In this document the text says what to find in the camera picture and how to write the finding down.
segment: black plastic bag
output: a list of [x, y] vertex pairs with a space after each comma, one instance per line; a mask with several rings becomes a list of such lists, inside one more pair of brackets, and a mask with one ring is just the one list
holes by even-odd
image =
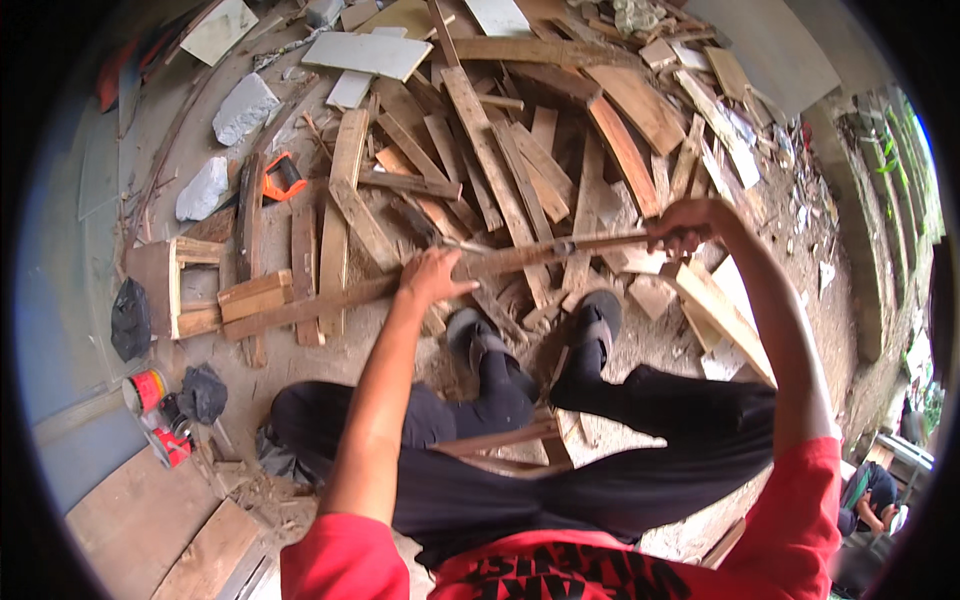
[[150, 349], [150, 305], [143, 286], [127, 277], [110, 312], [110, 343], [123, 362]]
[[177, 406], [189, 419], [212, 425], [227, 406], [227, 386], [207, 363], [187, 367]]

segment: paint can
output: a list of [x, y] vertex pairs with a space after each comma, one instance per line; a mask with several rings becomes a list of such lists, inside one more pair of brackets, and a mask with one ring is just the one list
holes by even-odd
[[120, 387], [127, 408], [135, 417], [154, 410], [167, 395], [167, 382], [159, 369], [148, 369], [125, 378]]

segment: white board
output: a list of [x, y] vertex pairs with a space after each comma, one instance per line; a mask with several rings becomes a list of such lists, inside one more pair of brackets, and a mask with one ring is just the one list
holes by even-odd
[[514, 0], [464, 0], [488, 36], [530, 35], [530, 23]]
[[224, 0], [187, 34], [180, 48], [214, 66], [257, 20], [243, 0]]
[[[372, 34], [374, 36], [404, 37], [407, 35], [407, 28], [375, 27]], [[329, 107], [358, 108], [363, 99], [367, 97], [372, 81], [373, 75], [370, 73], [344, 71], [326, 97], [326, 105]]]
[[433, 44], [404, 37], [326, 32], [317, 37], [301, 62], [332, 66], [405, 82]]

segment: white stone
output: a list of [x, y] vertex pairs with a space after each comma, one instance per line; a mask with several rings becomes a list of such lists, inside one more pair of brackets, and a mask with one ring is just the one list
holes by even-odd
[[228, 187], [227, 159], [215, 156], [206, 162], [200, 173], [177, 196], [177, 219], [202, 221], [207, 218]]
[[251, 73], [230, 91], [213, 117], [217, 141], [232, 146], [256, 129], [279, 104], [270, 87], [259, 75]]

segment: wood pile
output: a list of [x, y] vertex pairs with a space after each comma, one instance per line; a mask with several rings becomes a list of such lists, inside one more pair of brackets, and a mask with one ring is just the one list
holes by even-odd
[[[465, 5], [461, 14], [485, 36], [452, 36], [447, 25], [463, 19], [454, 21], [437, 0], [398, 0], [370, 10], [364, 22], [352, 20], [355, 11], [354, 34], [319, 34], [303, 62], [352, 69], [327, 99], [342, 113], [335, 140], [303, 113], [320, 151], [320, 177], [329, 168], [328, 201], [294, 211], [292, 277], [281, 285], [274, 274], [269, 301], [250, 300], [237, 312], [232, 300], [228, 317], [221, 300], [225, 335], [245, 340], [251, 364], [264, 365], [267, 327], [296, 324], [300, 344], [321, 345], [343, 334], [345, 308], [391, 293], [408, 252], [368, 206], [368, 190], [377, 188], [395, 196], [399, 222], [414, 233], [406, 248], [464, 249], [482, 275], [474, 301], [519, 344], [598, 287], [625, 294], [654, 320], [679, 292], [685, 314], [730, 338], [772, 381], [756, 331], [741, 326], [736, 307], [629, 237], [686, 195], [730, 203], [754, 225], [765, 219], [751, 188], [759, 180], [756, 156], [776, 150], [764, 131], [773, 118], [713, 28], [669, 4], [653, 30], [628, 37], [606, 5], [592, 7], [589, 19], [537, 21], [513, 0]], [[349, 37], [349, 56], [333, 34]], [[431, 37], [432, 46], [422, 41]], [[300, 115], [299, 103], [288, 102], [272, 127]], [[216, 223], [194, 227], [202, 237], [207, 230], [220, 236], [235, 220], [238, 288], [268, 275], [257, 256], [265, 149], [257, 144], [247, 160], [235, 216], [214, 213], [208, 220]], [[351, 230], [385, 277], [345, 286]], [[551, 251], [569, 236], [613, 241], [570, 256]], [[493, 277], [510, 271], [522, 274], [522, 289]], [[237, 293], [224, 290], [221, 299]], [[434, 310], [425, 332], [443, 331]]]

